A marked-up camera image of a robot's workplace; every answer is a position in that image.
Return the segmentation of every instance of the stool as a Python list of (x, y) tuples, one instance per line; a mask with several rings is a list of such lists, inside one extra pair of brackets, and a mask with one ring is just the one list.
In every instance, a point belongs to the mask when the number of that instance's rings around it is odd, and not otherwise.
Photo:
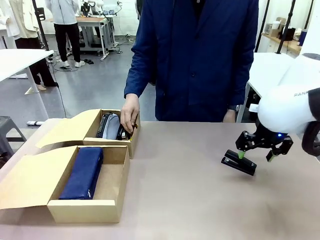
[[(7, 137), (7, 134), (11, 129), (15, 129), (21, 137)], [(12, 121), (9, 116), (0, 116), (0, 156), (2, 155), (9, 160), (14, 155), (14, 151), (12, 150), (9, 142), (25, 141), (27, 141), (27, 139), (14, 121)]]

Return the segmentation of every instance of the box flap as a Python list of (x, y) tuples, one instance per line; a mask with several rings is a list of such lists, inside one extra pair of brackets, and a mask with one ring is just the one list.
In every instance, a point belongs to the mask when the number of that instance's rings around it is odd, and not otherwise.
[(82, 141), (96, 118), (100, 117), (101, 109), (92, 109), (79, 113), (73, 118), (62, 119), (57, 126), (48, 132), (37, 144), (37, 148), (44, 146), (70, 142)]
[(0, 183), (0, 209), (47, 205), (77, 148), (24, 156)]

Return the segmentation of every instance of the wristwatch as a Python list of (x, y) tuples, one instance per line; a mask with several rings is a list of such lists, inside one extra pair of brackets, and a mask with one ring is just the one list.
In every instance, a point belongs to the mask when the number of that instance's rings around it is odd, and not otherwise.
[(229, 110), (233, 110), (233, 111), (235, 111), (235, 112), (238, 112), (239, 109), (240, 109), (240, 105), (230, 105), (230, 106), (228, 107), (228, 109), (229, 109)]

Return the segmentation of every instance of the hand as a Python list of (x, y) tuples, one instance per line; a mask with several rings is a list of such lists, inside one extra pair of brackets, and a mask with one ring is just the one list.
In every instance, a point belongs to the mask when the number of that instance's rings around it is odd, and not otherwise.
[(130, 93), (125, 97), (125, 103), (121, 109), (121, 124), (129, 133), (134, 132), (136, 118), (140, 111), (139, 98), (136, 94)]
[(236, 122), (236, 111), (229, 109), (224, 116), (223, 122), (234, 124)]

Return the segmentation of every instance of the white shoe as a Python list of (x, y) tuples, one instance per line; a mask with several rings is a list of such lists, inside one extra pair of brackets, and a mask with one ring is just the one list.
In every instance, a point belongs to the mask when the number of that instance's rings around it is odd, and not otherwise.
[(45, 91), (47, 90), (44, 86), (40, 85), (40, 84), (36, 84), (36, 88), (39, 90), (39, 91)]
[(63, 61), (63, 62), (62, 62), (62, 67), (64, 67), (64, 68), (70, 67), (69, 62), (68, 62), (68, 61)]
[(85, 63), (84, 61), (80, 61), (80, 62), (75, 62), (74, 66), (75, 66), (76, 68), (80, 68), (80, 67), (84, 66), (85, 64), (86, 64), (86, 63)]

